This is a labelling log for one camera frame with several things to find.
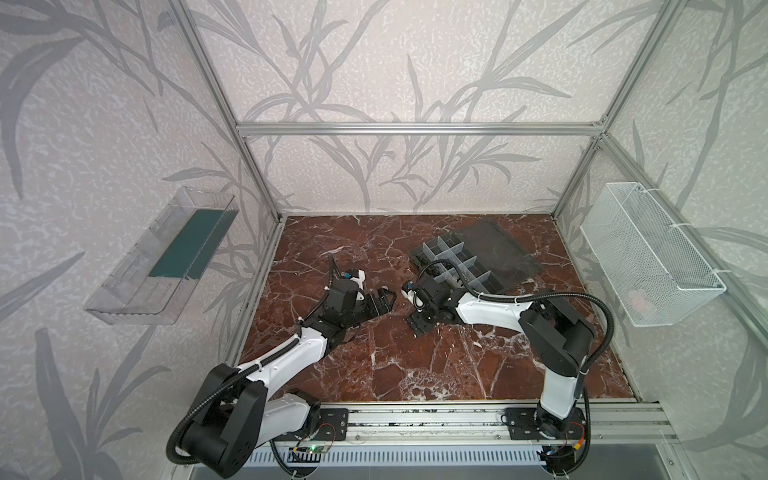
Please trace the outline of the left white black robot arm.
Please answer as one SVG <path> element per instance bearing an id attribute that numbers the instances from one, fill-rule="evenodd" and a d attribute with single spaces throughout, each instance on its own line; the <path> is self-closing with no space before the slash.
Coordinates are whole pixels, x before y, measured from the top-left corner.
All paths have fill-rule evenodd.
<path id="1" fill-rule="evenodd" d="M 227 479 L 251 452 L 293 434 L 299 440 L 322 428 L 321 403 L 301 391 L 276 394 L 308 367 L 345 342 L 349 330 L 389 314 L 396 295 L 381 287 L 367 290 L 364 271 L 328 267 L 321 299 L 300 317 L 296 332 L 255 360 L 209 371 L 192 405 L 172 430 L 165 455 L 175 465 L 203 464 Z"/>

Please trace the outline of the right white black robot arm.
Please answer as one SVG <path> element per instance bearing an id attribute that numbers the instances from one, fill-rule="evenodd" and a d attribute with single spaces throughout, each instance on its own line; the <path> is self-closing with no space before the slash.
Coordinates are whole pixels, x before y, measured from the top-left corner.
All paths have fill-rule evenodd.
<path id="1" fill-rule="evenodd" d="M 601 299 L 580 292 L 545 291 L 511 296 L 486 293 L 464 268 L 448 259 L 433 260 L 416 280 L 402 286 L 414 308 L 407 318 L 416 335 L 439 324 L 498 327 L 524 334 L 545 367 L 538 400 L 539 429 L 564 428 L 579 399 L 586 399 L 585 379 L 592 365 L 608 350 L 615 333 L 615 316 Z M 606 321 L 600 343 L 593 347 L 595 330 L 570 300 L 580 299 L 599 309 Z"/>

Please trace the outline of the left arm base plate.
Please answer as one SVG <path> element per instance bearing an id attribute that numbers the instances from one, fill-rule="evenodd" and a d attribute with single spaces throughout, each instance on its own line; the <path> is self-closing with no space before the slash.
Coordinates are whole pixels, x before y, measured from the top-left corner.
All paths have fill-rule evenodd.
<path id="1" fill-rule="evenodd" d="M 320 408 L 309 413 L 302 437 L 317 441 L 343 441 L 349 427 L 350 411 L 346 408 Z"/>

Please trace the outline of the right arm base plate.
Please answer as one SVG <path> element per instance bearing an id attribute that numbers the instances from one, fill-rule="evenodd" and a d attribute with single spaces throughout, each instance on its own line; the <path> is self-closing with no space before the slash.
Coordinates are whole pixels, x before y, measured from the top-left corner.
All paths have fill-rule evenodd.
<path id="1" fill-rule="evenodd" d="M 575 407 L 566 419 L 559 419 L 539 407 L 511 407 L 503 411 L 502 424 L 512 440 L 577 441 L 587 425 L 581 408 Z"/>

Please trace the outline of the grey plastic organizer box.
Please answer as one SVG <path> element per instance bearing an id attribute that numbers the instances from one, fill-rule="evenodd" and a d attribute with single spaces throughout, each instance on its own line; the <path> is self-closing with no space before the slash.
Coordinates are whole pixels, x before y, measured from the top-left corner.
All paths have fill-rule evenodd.
<path id="1" fill-rule="evenodd" d="M 503 294 L 543 271 L 533 254 L 494 220 L 480 220 L 434 237 L 411 250 L 409 257 L 414 267 L 436 282 L 458 287 L 458 271 L 436 262 L 447 259 L 475 290 L 490 294 Z"/>

